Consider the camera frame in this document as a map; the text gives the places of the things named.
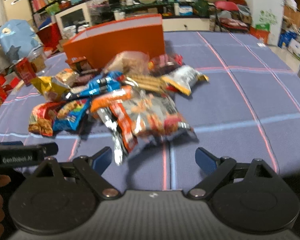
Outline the yellow custard pie packet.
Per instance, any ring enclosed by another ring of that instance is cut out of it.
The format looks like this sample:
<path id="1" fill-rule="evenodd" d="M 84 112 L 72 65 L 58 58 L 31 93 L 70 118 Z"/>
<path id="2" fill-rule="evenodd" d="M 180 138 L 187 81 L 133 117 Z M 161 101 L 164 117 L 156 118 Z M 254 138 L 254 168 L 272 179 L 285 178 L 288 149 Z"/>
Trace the yellow custard pie packet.
<path id="1" fill-rule="evenodd" d="M 54 76 L 38 76 L 30 83 L 47 101 L 61 101 L 64 93 L 69 92 L 71 86 L 79 77 L 78 72 L 66 68 Z"/>

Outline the red gift box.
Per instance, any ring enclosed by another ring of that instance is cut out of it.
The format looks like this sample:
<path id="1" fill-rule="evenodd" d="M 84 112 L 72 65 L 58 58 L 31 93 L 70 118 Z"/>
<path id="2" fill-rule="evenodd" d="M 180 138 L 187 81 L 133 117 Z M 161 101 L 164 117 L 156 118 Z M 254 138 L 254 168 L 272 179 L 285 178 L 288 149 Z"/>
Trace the red gift box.
<path id="1" fill-rule="evenodd" d="M 33 69 L 31 62 L 24 57 L 15 64 L 15 71 L 21 77 L 26 86 L 31 85 L 31 80 L 36 78 L 36 72 Z"/>

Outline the blue cookie snack bag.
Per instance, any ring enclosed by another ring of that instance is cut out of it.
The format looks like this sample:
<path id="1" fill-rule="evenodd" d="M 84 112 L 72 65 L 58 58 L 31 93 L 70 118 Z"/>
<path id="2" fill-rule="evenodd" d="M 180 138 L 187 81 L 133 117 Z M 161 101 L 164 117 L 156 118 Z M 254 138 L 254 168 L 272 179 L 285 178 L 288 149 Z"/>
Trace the blue cookie snack bag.
<path id="1" fill-rule="evenodd" d="M 53 131 L 76 131 L 90 107 L 91 99 L 78 99 L 66 103 L 57 113 Z"/>

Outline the blue shark plush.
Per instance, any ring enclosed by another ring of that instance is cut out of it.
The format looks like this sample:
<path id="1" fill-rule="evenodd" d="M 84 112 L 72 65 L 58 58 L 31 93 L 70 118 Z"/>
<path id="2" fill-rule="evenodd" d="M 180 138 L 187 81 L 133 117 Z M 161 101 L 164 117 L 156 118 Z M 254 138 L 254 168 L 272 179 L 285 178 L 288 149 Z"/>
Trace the blue shark plush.
<path id="1" fill-rule="evenodd" d="M 16 63 L 43 46 L 26 20 L 9 20 L 0 27 L 0 45 L 7 58 Z"/>

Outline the blue oreo packet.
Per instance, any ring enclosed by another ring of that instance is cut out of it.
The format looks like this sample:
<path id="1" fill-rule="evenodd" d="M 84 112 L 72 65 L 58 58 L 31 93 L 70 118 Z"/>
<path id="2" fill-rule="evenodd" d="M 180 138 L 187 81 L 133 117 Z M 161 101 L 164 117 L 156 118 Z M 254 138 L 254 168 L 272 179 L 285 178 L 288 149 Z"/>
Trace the blue oreo packet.
<path id="1" fill-rule="evenodd" d="M 120 89 L 121 83 L 119 78 L 122 72 L 113 71 L 106 75 L 98 75 L 91 79 L 86 85 L 71 88 L 68 92 L 64 92 L 62 99 L 66 101 L 90 98 L 112 92 Z"/>

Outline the clear bread bag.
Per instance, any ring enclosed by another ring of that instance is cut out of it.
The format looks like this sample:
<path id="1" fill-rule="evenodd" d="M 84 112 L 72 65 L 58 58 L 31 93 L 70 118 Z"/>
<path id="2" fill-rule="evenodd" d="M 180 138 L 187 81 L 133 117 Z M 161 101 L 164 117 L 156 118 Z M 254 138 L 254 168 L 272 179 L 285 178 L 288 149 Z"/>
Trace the clear bread bag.
<path id="1" fill-rule="evenodd" d="M 121 72 L 124 75 L 148 75 L 149 56 L 140 51 L 123 51 L 113 57 L 102 69 L 103 74 Z"/>

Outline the red folding chair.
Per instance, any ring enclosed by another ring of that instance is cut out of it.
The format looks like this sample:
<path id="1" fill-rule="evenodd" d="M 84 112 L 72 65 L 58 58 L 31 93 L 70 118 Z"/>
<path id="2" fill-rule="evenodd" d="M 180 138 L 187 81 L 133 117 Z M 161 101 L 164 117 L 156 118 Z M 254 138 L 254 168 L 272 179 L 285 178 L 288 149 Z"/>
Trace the red folding chair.
<path id="1" fill-rule="evenodd" d="M 249 26 L 243 22 L 238 6 L 234 2 L 216 1 L 215 24 L 220 32 L 248 33 Z"/>

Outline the white tv stand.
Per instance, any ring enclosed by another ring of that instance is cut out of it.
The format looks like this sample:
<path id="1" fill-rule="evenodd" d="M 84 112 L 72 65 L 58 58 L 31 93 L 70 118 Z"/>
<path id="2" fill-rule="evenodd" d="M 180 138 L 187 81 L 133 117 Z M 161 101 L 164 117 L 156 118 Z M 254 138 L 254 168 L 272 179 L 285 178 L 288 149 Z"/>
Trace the white tv stand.
<path id="1" fill-rule="evenodd" d="M 163 31 L 209 31 L 205 18 L 167 18 L 162 20 Z"/>

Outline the brown chocolate packet upper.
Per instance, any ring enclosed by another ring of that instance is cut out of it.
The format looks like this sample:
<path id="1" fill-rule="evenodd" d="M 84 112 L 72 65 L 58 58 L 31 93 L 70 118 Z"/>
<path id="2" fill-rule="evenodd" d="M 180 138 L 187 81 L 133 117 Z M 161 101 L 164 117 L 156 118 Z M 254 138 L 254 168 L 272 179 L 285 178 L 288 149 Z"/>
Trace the brown chocolate packet upper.
<path id="1" fill-rule="evenodd" d="M 69 65 L 69 67 L 72 70 L 74 70 L 78 73 L 92 70 L 92 66 L 91 66 L 90 62 L 84 56 L 83 57 L 72 57 L 72 58 L 66 59 L 65 62 Z"/>

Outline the clear plastic jar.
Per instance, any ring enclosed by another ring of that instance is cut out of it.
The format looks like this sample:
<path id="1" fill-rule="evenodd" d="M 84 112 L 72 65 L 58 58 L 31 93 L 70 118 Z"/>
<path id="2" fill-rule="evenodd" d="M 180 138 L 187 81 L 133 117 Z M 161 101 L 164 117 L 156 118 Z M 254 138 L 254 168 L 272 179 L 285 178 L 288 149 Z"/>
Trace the clear plastic jar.
<path id="1" fill-rule="evenodd" d="M 44 47 L 38 47 L 33 49 L 29 53 L 27 58 L 31 63 L 35 73 L 39 73 L 46 68 L 45 65 L 46 55 L 44 52 Z"/>

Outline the orange storage box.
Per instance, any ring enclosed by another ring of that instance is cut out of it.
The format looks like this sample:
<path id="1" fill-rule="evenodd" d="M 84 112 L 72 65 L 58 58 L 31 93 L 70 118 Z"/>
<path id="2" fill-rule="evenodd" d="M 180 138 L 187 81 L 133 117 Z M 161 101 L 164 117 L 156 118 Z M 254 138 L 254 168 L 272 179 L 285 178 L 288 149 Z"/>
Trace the orange storage box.
<path id="1" fill-rule="evenodd" d="M 149 14 L 95 25 L 65 42 L 63 49 L 68 59 L 85 57 L 97 69 L 123 51 L 159 56 L 165 54 L 162 16 Z"/>

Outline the dark red dates bag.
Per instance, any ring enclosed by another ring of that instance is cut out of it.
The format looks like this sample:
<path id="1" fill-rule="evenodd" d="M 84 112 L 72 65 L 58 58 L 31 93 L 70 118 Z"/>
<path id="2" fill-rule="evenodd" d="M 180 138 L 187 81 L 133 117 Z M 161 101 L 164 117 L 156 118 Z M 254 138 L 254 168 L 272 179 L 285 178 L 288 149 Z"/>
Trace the dark red dates bag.
<path id="1" fill-rule="evenodd" d="M 152 58 L 148 63 L 148 71 L 151 76 L 168 74 L 183 65 L 183 57 L 180 54 L 163 54 Z"/>

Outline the white yellow snack packet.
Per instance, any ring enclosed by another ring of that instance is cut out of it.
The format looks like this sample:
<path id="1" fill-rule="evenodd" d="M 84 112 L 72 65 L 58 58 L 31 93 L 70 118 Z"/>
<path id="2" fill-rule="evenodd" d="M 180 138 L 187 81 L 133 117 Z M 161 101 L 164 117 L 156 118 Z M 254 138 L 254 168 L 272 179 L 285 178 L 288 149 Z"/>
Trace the white yellow snack packet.
<path id="1" fill-rule="evenodd" d="M 209 82 L 209 77 L 197 71 L 196 69 L 183 65 L 176 70 L 161 76 L 161 79 L 172 85 L 186 96 L 191 95 L 191 88 L 198 82 Z"/>

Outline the white cabinet with glass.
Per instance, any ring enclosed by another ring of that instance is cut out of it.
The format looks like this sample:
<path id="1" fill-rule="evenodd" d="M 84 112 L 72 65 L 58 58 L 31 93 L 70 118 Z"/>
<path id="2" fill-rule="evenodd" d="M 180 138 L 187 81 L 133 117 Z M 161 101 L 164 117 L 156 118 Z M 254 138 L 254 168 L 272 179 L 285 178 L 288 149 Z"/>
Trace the white cabinet with glass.
<path id="1" fill-rule="evenodd" d="M 89 8 L 87 2 L 72 5 L 67 9 L 63 9 L 55 14 L 56 23 L 62 38 L 66 38 L 64 29 L 69 26 L 76 26 L 80 23 L 92 25 Z"/>

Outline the dark brown snack packet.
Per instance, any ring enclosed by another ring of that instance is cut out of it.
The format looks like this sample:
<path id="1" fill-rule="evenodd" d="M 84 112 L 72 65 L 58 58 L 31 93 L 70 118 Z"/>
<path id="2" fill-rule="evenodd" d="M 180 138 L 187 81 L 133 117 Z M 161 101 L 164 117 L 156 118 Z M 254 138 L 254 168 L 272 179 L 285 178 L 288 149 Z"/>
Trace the dark brown snack packet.
<path id="1" fill-rule="evenodd" d="M 98 69 L 85 70 L 81 72 L 79 76 L 75 78 L 72 87 L 85 86 L 93 78 L 97 77 L 100 72 L 101 71 Z"/>

